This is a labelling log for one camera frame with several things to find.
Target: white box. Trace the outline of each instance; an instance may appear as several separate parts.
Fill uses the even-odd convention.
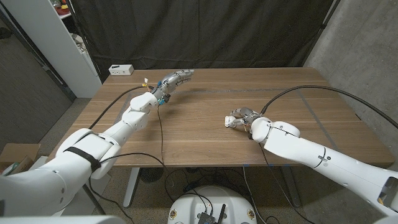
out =
[[[112,65],[109,68],[111,75],[131,75],[133,71],[132,65]]]

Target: black fabric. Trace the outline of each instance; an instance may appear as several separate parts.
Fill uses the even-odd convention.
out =
[[[101,163],[98,160],[96,160],[92,155],[88,154],[87,152],[85,152],[81,149],[78,149],[78,148],[72,146],[72,147],[69,147],[66,150],[64,150],[64,152],[67,152],[67,151],[78,154],[79,156],[85,158],[88,162],[90,162],[92,172],[96,171],[98,168],[101,167]]]
[[[297,66],[291,61],[314,40],[332,2],[72,0],[102,81],[112,64],[124,63],[135,69]]]

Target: wooden table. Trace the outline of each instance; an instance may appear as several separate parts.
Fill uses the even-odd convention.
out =
[[[145,77],[152,86],[156,86],[173,71],[135,70],[131,76],[109,76],[62,141],[74,131],[87,128],[120,93],[142,85]],[[170,101],[159,108],[165,165],[264,166],[266,162],[258,144],[248,139],[242,127],[226,128],[224,117],[244,106],[260,112],[273,96],[298,85],[328,86],[328,83],[314,68],[196,69],[192,81],[178,86]],[[103,132],[119,121],[129,100],[145,91],[141,88],[122,97],[93,130]],[[335,92],[316,89],[293,91],[273,102],[265,116],[272,121],[293,124],[301,130],[302,138],[359,161],[381,167],[394,162],[394,156]],[[122,153],[146,152],[161,158],[160,149],[160,125],[154,109],[147,127],[128,140]],[[271,153],[267,153],[267,158],[274,166],[297,165]],[[156,160],[146,156],[120,157],[115,165],[160,166]]]

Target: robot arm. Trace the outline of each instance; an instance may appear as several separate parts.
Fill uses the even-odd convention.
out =
[[[235,116],[242,118],[236,122]],[[248,108],[234,110],[231,116],[226,117],[227,127],[233,128],[236,123],[250,126],[251,137],[263,143],[265,150],[311,167],[388,216],[398,215],[398,172],[365,164],[300,138],[300,131],[295,126],[281,121],[272,122]]]
[[[120,122],[105,132],[80,129],[61,144],[50,162],[36,170],[0,176],[4,216],[53,215],[63,209],[90,177],[102,178],[116,158],[99,161],[120,154],[128,138],[146,127],[150,109],[167,102],[169,93],[192,75],[193,70],[168,74],[151,93],[133,98]]]

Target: table leg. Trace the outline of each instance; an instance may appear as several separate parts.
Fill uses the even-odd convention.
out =
[[[301,206],[301,201],[299,198],[299,193],[297,192],[292,170],[288,166],[280,167],[280,169],[282,171],[282,175],[284,176],[287,189],[289,190],[292,205],[296,208],[299,208]]]
[[[131,168],[129,183],[127,184],[126,194],[124,195],[123,207],[128,208],[131,206],[132,197],[134,196],[134,189],[138,184],[139,167]]]

